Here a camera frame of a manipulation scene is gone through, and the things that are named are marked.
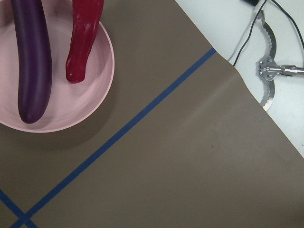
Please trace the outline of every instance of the pink plate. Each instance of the pink plate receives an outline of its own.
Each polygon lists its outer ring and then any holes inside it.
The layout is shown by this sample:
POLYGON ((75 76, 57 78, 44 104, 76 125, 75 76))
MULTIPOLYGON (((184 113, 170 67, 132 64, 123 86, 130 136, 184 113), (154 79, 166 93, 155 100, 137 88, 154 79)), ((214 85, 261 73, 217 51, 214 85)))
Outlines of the pink plate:
POLYGON ((10 1, 0 1, 0 123, 34 133, 63 130, 86 119, 104 100, 114 74, 113 47, 100 23, 85 80, 78 84, 67 82, 65 63, 73 28, 72 2, 42 2, 52 51, 52 92, 42 118, 36 123, 25 124, 18 113, 18 50, 10 1))

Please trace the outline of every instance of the metal tool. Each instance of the metal tool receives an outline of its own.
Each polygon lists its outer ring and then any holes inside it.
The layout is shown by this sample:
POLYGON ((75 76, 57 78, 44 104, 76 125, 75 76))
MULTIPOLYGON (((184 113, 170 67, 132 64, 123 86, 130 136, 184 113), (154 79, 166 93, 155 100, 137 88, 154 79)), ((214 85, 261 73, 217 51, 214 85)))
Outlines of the metal tool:
POLYGON ((294 75, 303 75, 304 76, 304 68, 299 68, 293 65, 277 65, 275 62, 276 56, 276 37, 270 28, 270 26, 265 22, 264 11, 262 10, 258 19, 262 21, 263 28, 268 33, 270 38, 270 52, 269 55, 263 58, 259 65, 259 75, 264 79, 264 82, 268 84, 268 92, 266 96, 262 99, 261 105, 264 110, 268 110, 272 104, 272 101, 275 96, 275 83, 274 79, 277 75, 285 75, 285 76, 294 76, 294 75))

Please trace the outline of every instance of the plastic vegetable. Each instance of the plastic vegetable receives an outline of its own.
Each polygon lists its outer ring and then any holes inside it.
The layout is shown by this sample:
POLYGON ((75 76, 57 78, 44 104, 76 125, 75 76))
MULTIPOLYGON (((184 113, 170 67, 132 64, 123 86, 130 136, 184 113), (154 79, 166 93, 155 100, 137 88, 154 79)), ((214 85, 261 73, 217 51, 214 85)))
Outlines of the plastic vegetable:
POLYGON ((66 61, 66 79, 70 83, 85 79, 103 8, 104 0, 73 0, 73 32, 66 61))
POLYGON ((11 0, 19 55, 18 109, 23 122, 45 112, 52 86, 52 58, 41 0, 11 0))

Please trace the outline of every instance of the white table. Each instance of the white table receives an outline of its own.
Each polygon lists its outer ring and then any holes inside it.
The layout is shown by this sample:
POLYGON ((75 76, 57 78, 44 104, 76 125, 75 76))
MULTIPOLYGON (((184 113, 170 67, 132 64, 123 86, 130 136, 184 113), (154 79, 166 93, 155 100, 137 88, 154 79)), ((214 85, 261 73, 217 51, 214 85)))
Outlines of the white table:
MULTIPOLYGON (((240 49, 258 9, 243 0, 176 0, 202 34, 225 59, 240 49)), ((304 37, 304 0, 276 0, 296 21, 304 37)), ((275 33, 279 65, 303 67, 304 52, 291 21, 270 0, 264 6, 266 22, 275 33)), ((243 80, 260 102, 265 92, 258 76, 258 62, 269 51, 269 39, 257 21, 253 34, 236 65, 243 80)), ((233 64, 236 54, 229 61, 233 64)), ((304 77, 277 76, 275 98, 267 111, 295 148, 304 157, 304 77)))

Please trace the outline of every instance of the blue line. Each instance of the blue line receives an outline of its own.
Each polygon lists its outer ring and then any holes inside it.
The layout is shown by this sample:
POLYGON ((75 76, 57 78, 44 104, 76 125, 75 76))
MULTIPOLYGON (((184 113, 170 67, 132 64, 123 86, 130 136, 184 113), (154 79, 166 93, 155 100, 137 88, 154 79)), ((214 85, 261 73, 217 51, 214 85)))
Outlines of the blue line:
POLYGON ((19 218, 11 228, 19 228, 28 221, 34 214, 42 209, 51 199, 53 199, 62 189, 71 183, 79 174, 95 162, 103 153, 105 153, 111 146, 113 146, 121 137, 123 137, 129 130, 131 130, 139 121, 141 121, 153 108, 163 101, 170 93, 172 93, 180 84, 182 84, 190 75, 192 75, 201 65, 210 59, 216 51, 211 48, 203 57, 194 63, 185 73, 178 77, 168 88, 166 88, 158 97, 149 103, 143 110, 141 110, 130 122, 128 122, 122 129, 113 135, 107 142, 105 142, 97 151, 88 157, 82 164, 80 164, 74 171, 72 171, 66 178, 64 178, 55 188, 53 188, 46 196, 44 196, 38 203, 36 203, 24 216, 19 218))
MULTIPOLYGON (((5 206, 7 206, 11 212, 14 213, 14 215, 16 215, 18 218, 21 218, 22 216, 24 216, 24 213, 22 212, 22 210, 17 207, 17 205, 0 189, 0 200, 5 204, 5 206)), ((28 220, 25 225, 28 228, 37 228, 37 226, 31 221, 28 220)))

